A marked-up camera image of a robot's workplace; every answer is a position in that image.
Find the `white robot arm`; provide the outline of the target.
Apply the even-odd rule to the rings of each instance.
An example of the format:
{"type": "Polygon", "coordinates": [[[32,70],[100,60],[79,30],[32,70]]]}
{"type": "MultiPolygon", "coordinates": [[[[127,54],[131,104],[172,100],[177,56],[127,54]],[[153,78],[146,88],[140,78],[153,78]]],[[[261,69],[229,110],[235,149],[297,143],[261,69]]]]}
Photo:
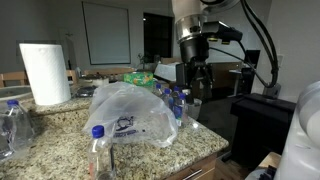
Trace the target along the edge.
{"type": "Polygon", "coordinates": [[[239,0],[171,0],[175,15],[177,44],[182,63],[176,66],[176,85],[189,90],[187,100],[194,98],[192,85],[200,78],[207,87],[212,85],[209,58],[209,42],[222,40],[239,42],[242,33],[221,21],[208,21],[211,14],[235,6],[239,0]]]}

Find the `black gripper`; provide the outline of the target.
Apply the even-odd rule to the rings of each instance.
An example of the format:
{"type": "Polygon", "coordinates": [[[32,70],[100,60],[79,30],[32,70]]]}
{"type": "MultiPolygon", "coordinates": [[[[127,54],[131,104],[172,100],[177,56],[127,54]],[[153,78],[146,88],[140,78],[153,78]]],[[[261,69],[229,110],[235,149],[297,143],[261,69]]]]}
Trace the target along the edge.
{"type": "MultiPolygon", "coordinates": [[[[194,67],[205,65],[209,57],[209,43],[204,37],[195,37],[182,41],[180,44],[180,54],[183,63],[176,66],[176,85],[181,90],[192,91],[192,79],[195,75],[194,67]]],[[[212,70],[209,65],[200,68],[203,84],[203,96],[205,99],[212,97],[212,70]]]]}

